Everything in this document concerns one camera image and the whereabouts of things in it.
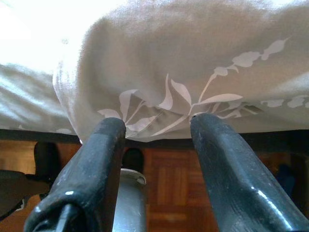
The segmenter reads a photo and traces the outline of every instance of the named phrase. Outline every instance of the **parquet floor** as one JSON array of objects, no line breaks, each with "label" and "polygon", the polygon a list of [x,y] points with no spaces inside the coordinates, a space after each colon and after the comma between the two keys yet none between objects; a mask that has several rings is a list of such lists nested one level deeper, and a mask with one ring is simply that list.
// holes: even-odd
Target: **parquet floor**
[{"label": "parquet floor", "polygon": [[[0,141],[0,169],[34,173],[34,145],[35,142]],[[79,148],[68,144],[58,147],[63,165]],[[217,232],[195,151],[144,149],[143,153],[148,231]],[[277,166],[277,161],[268,156],[262,156],[262,160],[270,168]],[[0,222],[0,232],[21,232],[27,215],[38,202],[38,196],[32,197],[25,210]]]}]

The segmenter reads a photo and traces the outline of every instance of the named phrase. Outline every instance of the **silver metal cylinder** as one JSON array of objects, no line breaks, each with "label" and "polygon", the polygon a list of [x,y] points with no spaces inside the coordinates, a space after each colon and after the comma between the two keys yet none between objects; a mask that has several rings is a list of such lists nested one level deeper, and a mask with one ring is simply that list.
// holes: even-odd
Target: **silver metal cylinder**
[{"label": "silver metal cylinder", "polygon": [[146,232],[146,178],[131,169],[121,169],[113,232]]}]

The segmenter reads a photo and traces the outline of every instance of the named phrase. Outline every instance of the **wooden floor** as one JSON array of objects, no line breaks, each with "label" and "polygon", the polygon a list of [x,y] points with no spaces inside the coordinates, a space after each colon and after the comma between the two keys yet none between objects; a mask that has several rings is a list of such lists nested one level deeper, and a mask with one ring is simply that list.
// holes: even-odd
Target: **wooden floor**
[{"label": "wooden floor", "polygon": [[[0,141],[0,169],[35,172],[34,142]],[[78,145],[58,144],[62,165],[78,150]],[[197,155],[193,150],[144,149],[147,179],[147,224],[150,232],[217,232]],[[276,171],[278,162],[288,159],[261,159]],[[21,232],[27,215],[39,202],[32,197],[26,209],[0,222],[0,232]]]}]

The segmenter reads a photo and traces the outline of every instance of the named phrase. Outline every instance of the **fabric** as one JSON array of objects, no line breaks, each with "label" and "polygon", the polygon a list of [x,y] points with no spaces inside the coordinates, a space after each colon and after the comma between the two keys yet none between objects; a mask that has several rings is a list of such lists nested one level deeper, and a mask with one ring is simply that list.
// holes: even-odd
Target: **fabric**
[{"label": "fabric", "polygon": [[[55,107],[58,113],[48,128],[35,120],[28,128],[74,129],[86,140],[100,120],[118,117],[128,138],[147,142],[189,138],[191,117],[210,112],[238,132],[309,129],[308,0],[8,5],[27,19],[31,48],[52,59],[43,63],[54,71],[55,104],[42,108],[42,118]],[[38,98],[34,93],[29,102]]]}]

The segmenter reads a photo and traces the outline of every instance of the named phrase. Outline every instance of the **white floral pattern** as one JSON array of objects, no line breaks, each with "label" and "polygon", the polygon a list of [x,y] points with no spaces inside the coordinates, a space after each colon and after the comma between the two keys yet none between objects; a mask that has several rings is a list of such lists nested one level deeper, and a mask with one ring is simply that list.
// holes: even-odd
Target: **white floral pattern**
[{"label": "white floral pattern", "polygon": [[[131,131],[136,131],[140,132],[147,128],[157,117],[158,115],[155,116],[150,116],[146,118],[141,118],[137,120],[136,123],[131,124],[130,121],[131,119],[136,115],[136,113],[140,110],[142,106],[146,107],[157,107],[162,110],[171,110],[175,101],[175,97],[172,95],[171,92],[171,87],[188,103],[188,111],[186,114],[182,115],[179,117],[177,120],[169,124],[168,126],[165,126],[164,128],[160,129],[158,132],[154,133],[152,136],[157,136],[160,134],[163,134],[173,127],[176,127],[178,124],[184,122],[187,119],[191,119],[193,115],[204,113],[204,112],[195,112],[195,107],[200,106],[200,105],[206,105],[208,107],[208,110],[206,112],[211,112],[214,114],[217,114],[220,118],[229,118],[229,117],[241,117],[241,111],[245,110],[246,112],[249,112],[250,114],[257,114],[256,111],[253,109],[249,108],[249,105],[246,105],[241,102],[241,99],[243,96],[235,94],[235,93],[224,93],[224,94],[219,94],[212,96],[210,98],[204,98],[204,95],[212,83],[213,80],[215,80],[218,76],[228,76],[230,70],[234,70],[236,72],[239,72],[238,67],[243,67],[243,68],[249,68],[253,65],[254,62],[260,60],[267,60],[269,59],[271,54],[278,53],[284,49],[285,42],[288,40],[277,40],[273,42],[268,48],[264,50],[262,54],[259,52],[245,52],[240,54],[237,57],[234,57],[232,59],[233,64],[227,67],[216,67],[213,70],[213,74],[210,76],[208,79],[205,87],[203,88],[198,101],[193,102],[193,99],[190,95],[190,92],[188,91],[187,87],[182,84],[174,81],[169,77],[169,74],[167,74],[166,79],[165,79],[165,97],[163,101],[158,104],[157,106],[151,105],[148,102],[141,101],[140,104],[137,106],[135,109],[134,113],[128,118],[128,110],[130,108],[130,100],[131,96],[134,95],[138,90],[137,89],[132,89],[132,90],[127,90],[123,93],[120,94],[119,96],[119,102],[120,102],[120,114],[118,111],[113,110],[113,109],[102,109],[98,110],[98,113],[103,115],[104,117],[116,117],[122,119],[126,127],[131,130]],[[298,107],[304,103],[304,95],[298,96],[293,98],[290,102],[288,102],[288,106],[291,108]],[[225,102],[228,103],[226,105],[226,108],[221,109],[218,111],[218,108],[221,106],[221,104]],[[262,101],[261,104],[265,104],[268,107],[278,107],[282,105],[284,100],[268,100],[268,101]],[[229,112],[227,115],[221,115],[220,113],[222,112]]]}]

